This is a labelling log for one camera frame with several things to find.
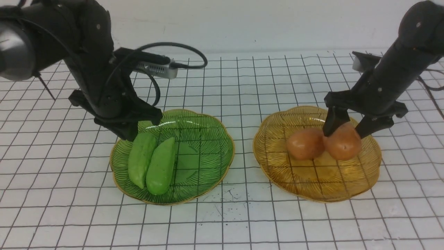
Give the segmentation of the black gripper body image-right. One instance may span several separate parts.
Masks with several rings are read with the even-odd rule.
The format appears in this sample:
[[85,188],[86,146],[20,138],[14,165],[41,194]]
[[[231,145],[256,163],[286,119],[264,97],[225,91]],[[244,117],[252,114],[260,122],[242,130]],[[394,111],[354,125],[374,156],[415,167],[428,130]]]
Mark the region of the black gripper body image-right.
[[324,101],[328,108],[337,106],[372,118],[402,118],[408,109],[398,98],[408,84],[408,69],[400,61],[384,56],[375,68],[363,72],[350,90],[329,92]]

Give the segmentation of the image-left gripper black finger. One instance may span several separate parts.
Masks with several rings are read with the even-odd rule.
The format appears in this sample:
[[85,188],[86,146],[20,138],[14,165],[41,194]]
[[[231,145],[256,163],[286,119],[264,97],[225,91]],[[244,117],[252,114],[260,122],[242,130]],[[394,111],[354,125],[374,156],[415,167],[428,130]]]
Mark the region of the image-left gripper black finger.
[[134,141],[138,134],[137,120],[116,120],[116,135],[127,141]]
[[151,113],[147,116],[147,120],[152,123],[152,125],[159,125],[162,120],[162,113]]

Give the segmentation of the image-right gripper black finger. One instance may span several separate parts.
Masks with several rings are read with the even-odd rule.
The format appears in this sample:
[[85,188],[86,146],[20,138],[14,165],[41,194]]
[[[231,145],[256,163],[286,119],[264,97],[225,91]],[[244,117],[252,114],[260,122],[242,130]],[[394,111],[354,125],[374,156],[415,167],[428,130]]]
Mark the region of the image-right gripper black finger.
[[331,136],[340,126],[347,122],[350,122],[350,117],[347,109],[337,106],[329,107],[327,117],[323,125],[324,136]]
[[355,127],[355,130],[360,138],[363,139],[373,133],[393,127],[393,125],[394,121],[392,117],[372,118],[364,116]]

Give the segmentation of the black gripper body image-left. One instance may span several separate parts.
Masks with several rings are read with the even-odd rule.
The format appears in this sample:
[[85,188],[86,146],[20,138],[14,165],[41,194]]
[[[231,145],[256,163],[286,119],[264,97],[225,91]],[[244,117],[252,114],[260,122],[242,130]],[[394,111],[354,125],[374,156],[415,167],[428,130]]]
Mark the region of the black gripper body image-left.
[[117,49],[111,58],[100,63],[89,62],[87,54],[81,54],[83,69],[73,59],[68,68],[79,85],[69,96],[73,106],[81,107],[94,116],[94,122],[116,135],[116,120],[148,121],[151,113],[162,111],[140,99],[132,87],[130,75],[135,69],[132,49]]

